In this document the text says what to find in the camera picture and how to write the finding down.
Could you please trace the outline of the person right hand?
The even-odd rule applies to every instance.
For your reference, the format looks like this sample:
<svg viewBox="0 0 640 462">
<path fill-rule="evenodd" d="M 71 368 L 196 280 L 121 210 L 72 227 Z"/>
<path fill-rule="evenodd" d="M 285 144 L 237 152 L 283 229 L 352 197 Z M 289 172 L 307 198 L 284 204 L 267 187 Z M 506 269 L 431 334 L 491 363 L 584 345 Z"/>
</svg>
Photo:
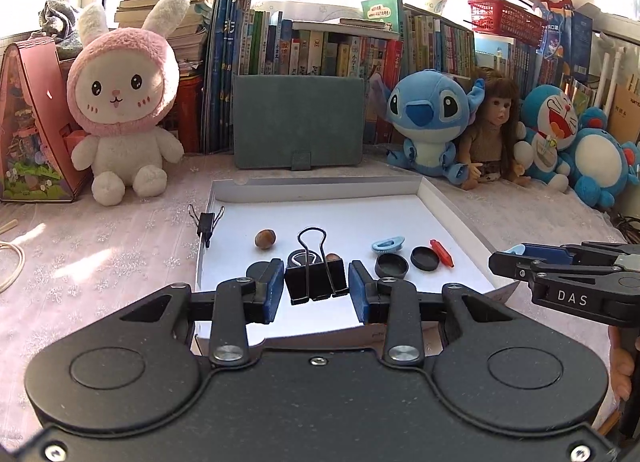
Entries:
<svg viewBox="0 0 640 462">
<path fill-rule="evenodd" d="M 634 373 L 634 357 L 631 350 L 623 348 L 620 343 L 620 329 L 608 328 L 608 338 L 610 339 L 610 372 L 611 386 L 618 399 L 627 401 L 631 390 L 631 375 Z"/>
</svg>

